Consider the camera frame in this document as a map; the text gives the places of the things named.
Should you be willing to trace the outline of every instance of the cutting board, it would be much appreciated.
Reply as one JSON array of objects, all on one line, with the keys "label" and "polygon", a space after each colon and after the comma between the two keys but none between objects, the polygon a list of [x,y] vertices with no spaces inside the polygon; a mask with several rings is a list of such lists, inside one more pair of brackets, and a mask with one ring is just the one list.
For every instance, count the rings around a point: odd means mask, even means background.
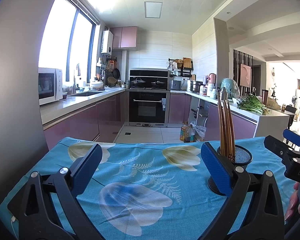
[{"label": "cutting board", "polygon": [[192,69],[191,59],[188,57],[183,58],[183,68]]}]

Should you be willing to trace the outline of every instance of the window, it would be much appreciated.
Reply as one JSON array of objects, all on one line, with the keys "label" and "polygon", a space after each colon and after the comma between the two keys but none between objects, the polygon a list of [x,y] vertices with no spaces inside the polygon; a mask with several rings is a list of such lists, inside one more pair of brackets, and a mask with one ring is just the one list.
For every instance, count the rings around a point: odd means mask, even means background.
[{"label": "window", "polygon": [[96,24],[70,1],[55,0],[42,38],[39,67],[62,69],[62,82],[68,86],[78,65],[81,80],[77,83],[89,82],[91,63],[96,61],[92,55],[96,57],[98,48],[95,29]]}]

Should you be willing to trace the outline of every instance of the blue gripper pad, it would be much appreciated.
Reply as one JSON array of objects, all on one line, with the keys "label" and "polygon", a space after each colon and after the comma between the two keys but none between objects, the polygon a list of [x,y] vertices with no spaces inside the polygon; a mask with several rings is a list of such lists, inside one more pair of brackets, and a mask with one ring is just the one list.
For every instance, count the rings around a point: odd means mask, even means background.
[{"label": "blue gripper pad", "polygon": [[300,147],[300,135],[286,129],[283,131],[283,137]]},{"label": "blue gripper pad", "polygon": [[216,156],[210,143],[204,143],[201,147],[201,158],[212,176],[218,190],[230,197],[232,193],[231,177]]},{"label": "blue gripper pad", "polygon": [[89,181],[91,180],[94,172],[98,168],[102,159],[102,148],[100,145],[95,144],[90,148],[82,160],[78,163],[76,168],[71,173],[72,177],[72,195],[76,197],[82,194]]}]

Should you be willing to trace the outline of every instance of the human hand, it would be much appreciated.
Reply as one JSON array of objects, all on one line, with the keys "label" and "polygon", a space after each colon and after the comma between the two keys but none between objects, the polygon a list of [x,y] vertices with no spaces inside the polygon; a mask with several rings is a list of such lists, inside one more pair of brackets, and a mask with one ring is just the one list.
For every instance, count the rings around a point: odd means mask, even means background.
[{"label": "human hand", "polygon": [[295,211],[295,207],[298,204],[298,188],[299,188],[299,183],[296,182],[293,185],[293,189],[295,190],[295,192],[292,193],[292,195],[290,197],[289,206],[287,208],[286,214],[284,215],[284,220],[285,221],[289,220],[292,217],[292,215],[294,214],[294,211]]}]

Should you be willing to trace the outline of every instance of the silver screw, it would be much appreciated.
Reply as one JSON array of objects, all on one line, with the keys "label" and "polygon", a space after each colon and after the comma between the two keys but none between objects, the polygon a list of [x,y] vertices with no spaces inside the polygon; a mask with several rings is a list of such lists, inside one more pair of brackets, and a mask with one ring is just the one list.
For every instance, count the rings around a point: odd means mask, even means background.
[{"label": "silver screw", "polygon": [[67,167],[63,167],[63,168],[60,169],[59,172],[60,172],[61,174],[66,174],[66,173],[68,172],[68,170],[69,170],[69,169],[68,169]]},{"label": "silver screw", "polygon": [[273,176],[273,173],[272,173],[271,171],[266,171],[266,175],[267,175],[268,177],[272,177],[272,176]]},{"label": "silver screw", "polygon": [[242,168],[241,166],[236,166],[235,171],[238,172],[238,173],[243,173],[244,168]]},{"label": "silver screw", "polygon": [[38,172],[37,171],[34,171],[31,173],[31,177],[32,178],[35,178],[36,176],[38,176]]}]

